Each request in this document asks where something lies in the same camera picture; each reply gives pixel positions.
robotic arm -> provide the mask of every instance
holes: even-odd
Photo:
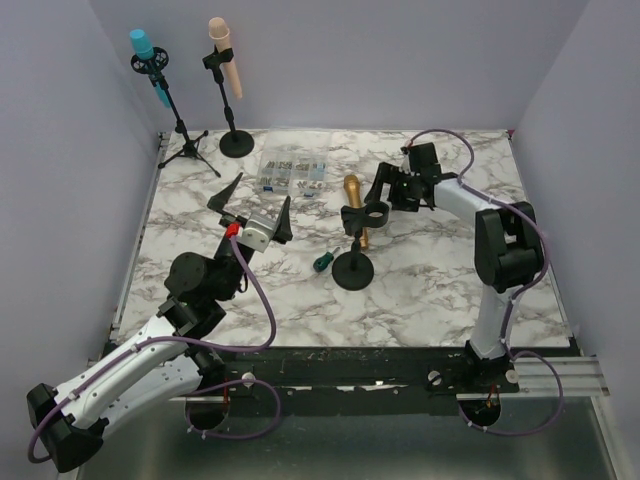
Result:
[[[501,339],[509,338],[510,320],[518,303],[511,298],[542,269],[540,239],[512,210],[474,195],[460,184],[455,173],[442,173],[433,143],[411,146],[403,152],[408,156],[404,169],[385,162],[378,166],[365,203],[379,201],[384,184],[389,184],[387,200],[392,210],[417,212],[420,207],[441,208],[475,226],[474,263],[484,286],[478,320],[467,349],[479,362],[505,357]],[[535,222],[529,203],[511,206]]]
[[[197,345],[197,340],[225,316],[218,302],[230,300],[240,290],[246,275],[242,263],[246,266],[253,253],[264,252],[271,241],[285,244],[293,238],[289,197],[275,220],[256,213],[245,219],[224,210],[241,177],[208,202],[227,228],[213,258],[191,252],[179,255],[164,282],[167,301],[136,334],[76,378],[55,388],[40,384],[27,394],[36,429],[30,448],[40,438],[50,455],[32,461],[51,458],[58,471],[70,471],[91,458],[140,407],[224,382],[220,357]],[[240,227],[242,234],[237,235]],[[232,235],[237,235],[236,245]],[[275,330],[260,347],[227,349],[258,351],[274,336]]]

green screwdriver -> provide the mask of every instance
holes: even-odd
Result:
[[[337,247],[333,252],[327,252],[323,256],[316,258],[316,261],[313,262],[313,269],[318,273],[324,272],[331,262],[333,262],[339,250],[340,247]]]

marble tabletop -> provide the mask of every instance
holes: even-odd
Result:
[[[163,281],[172,260],[182,252],[213,256],[223,228],[219,216],[206,208],[209,197],[239,172],[244,177],[228,211],[248,216],[258,210],[275,215],[283,197],[256,193],[255,181],[267,131],[252,131],[256,146],[235,160],[218,151],[224,132],[211,132],[200,152],[220,171],[218,179],[202,162],[179,158],[161,170],[151,205],[118,339],[131,336],[166,298]],[[294,239],[272,243],[256,253],[251,268],[273,305],[281,346],[462,346],[469,338],[480,304],[481,282],[473,268],[473,229],[448,212],[392,211],[383,228],[370,230],[367,255],[375,266],[371,285],[359,292],[339,288],[331,269],[315,273],[315,258],[329,249],[349,248],[340,220],[346,204],[345,175],[356,173],[367,192],[379,162],[402,162],[399,151],[412,132],[333,131],[325,189],[313,198],[297,197],[291,205]],[[306,131],[300,138],[308,138]],[[473,186],[507,201],[524,193],[504,131],[468,131],[476,164],[465,177]],[[297,141],[283,151],[305,148]],[[430,135],[443,171],[459,172],[468,152],[456,139]],[[180,148],[175,133],[167,155]],[[269,324],[255,292],[224,302],[227,316],[207,339],[232,345],[259,344]],[[514,346],[566,346],[569,334],[558,300],[547,278],[522,302],[512,333]]]

gray wall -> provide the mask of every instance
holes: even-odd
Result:
[[[86,0],[5,6],[0,478],[54,478],[27,462],[25,394],[77,375],[104,342],[157,140]]]
[[[190,128],[224,125],[202,57],[211,17],[232,29],[245,98],[238,124],[512,128],[587,0],[90,0],[127,65],[128,32],[166,48]],[[158,129],[171,112],[130,71]]]
[[[640,473],[640,3],[592,0],[515,136],[569,319]]]

black stand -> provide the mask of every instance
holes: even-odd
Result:
[[[151,84],[154,87],[156,85],[160,86],[162,91],[167,96],[167,100],[169,101],[171,110],[173,111],[173,114],[176,117],[175,131],[180,135],[182,135],[182,138],[184,138],[184,145],[182,146],[180,151],[177,152],[175,155],[172,155],[171,157],[166,159],[164,162],[161,162],[160,164],[158,164],[158,168],[166,167],[167,164],[169,164],[172,160],[178,157],[193,158],[194,160],[199,160],[201,162],[206,163],[207,166],[211,169],[211,171],[215,173],[216,176],[219,178],[220,172],[218,172],[215,168],[213,168],[211,164],[207,162],[207,160],[198,152],[200,140],[203,137],[206,137],[207,135],[209,135],[209,131],[205,130],[202,133],[202,135],[200,135],[198,138],[193,140],[191,139],[191,137],[189,137],[189,132],[187,131],[187,127],[185,126],[182,118],[180,118],[180,114],[176,109],[176,105],[175,103],[173,103],[173,98],[171,98],[171,94],[169,93],[169,84],[167,83],[167,80],[164,78],[164,75],[162,74],[162,69],[166,67],[167,64],[169,63],[169,56],[167,55],[167,52],[164,51],[162,48],[154,47],[153,51],[155,55],[152,58],[149,58],[147,60],[142,60],[137,55],[134,55],[133,57],[131,57],[131,67],[137,73],[140,73],[143,75],[149,75],[149,80],[151,80]]]
[[[389,206],[383,202],[372,202],[362,208],[342,207],[342,223],[347,235],[353,235],[351,251],[343,253],[333,262],[331,275],[339,287],[345,290],[362,290],[373,280],[373,263],[360,247],[362,229],[380,228],[387,223]]]
[[[229,124],[229,132],[225,133],[220,139],[220,151],[223,155],[231,158],[241,158],[248,155],[253,150],[254,141],[251,134],[244,130],[237,130],[234,123],[233,110],[229,106],[227,94],[224,90],[224,76],[220,65],[228,63],[233,59],[233,50],[228,48],[222,52],[218,52],[216,48],[211,55],[207,55],[202,59],[204,68],[213,72],[213,79],[220,87],[222,102],[224,103],[224,118]]]

